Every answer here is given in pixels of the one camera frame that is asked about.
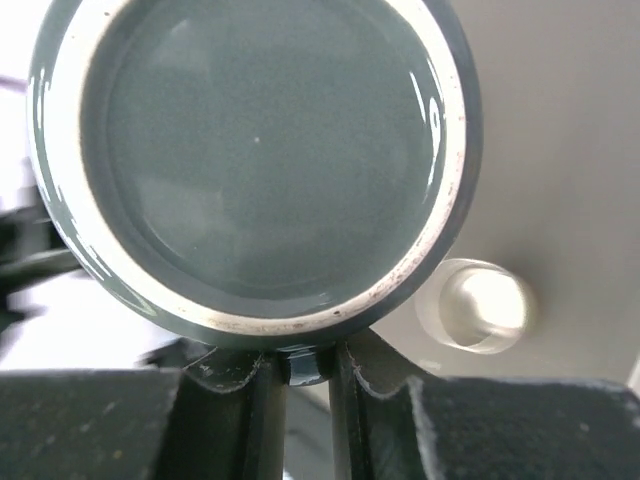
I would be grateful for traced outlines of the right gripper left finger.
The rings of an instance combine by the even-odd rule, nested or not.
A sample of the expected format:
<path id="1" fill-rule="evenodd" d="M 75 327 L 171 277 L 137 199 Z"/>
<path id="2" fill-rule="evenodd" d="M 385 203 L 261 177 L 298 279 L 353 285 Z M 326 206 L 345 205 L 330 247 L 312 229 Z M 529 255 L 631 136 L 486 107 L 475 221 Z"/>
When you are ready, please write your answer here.
<path id="1" fill-rule="evenodd" d="M 185 368 L 1 377 L 5 479 L 278 479 L 275 356 L 213 350 Z"/>

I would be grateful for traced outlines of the dark green mug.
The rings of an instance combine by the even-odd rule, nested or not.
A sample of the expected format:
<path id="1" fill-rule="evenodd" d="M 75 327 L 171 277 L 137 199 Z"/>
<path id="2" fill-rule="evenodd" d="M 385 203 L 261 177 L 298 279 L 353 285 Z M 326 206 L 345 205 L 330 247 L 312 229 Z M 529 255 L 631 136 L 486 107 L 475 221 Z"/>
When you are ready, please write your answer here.
<path id="1" fill-rule="evenodd" d="M 447 1 L 53 1 L 27 104 L 81 266 L 232 349 L 324 346 L 399 307 L 453 246 L 482 156 Z"/>

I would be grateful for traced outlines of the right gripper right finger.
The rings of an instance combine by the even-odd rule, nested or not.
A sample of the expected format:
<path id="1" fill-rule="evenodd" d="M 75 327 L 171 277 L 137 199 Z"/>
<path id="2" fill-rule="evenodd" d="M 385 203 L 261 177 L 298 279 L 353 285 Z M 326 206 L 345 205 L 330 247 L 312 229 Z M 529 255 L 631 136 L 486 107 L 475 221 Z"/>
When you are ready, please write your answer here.
<path id="1" fill-rule="evenodd" d="M 372 331 L 330 381 L 340 479 L 635 479 L 639 401 L 602 380 L 438 377 Z"/>

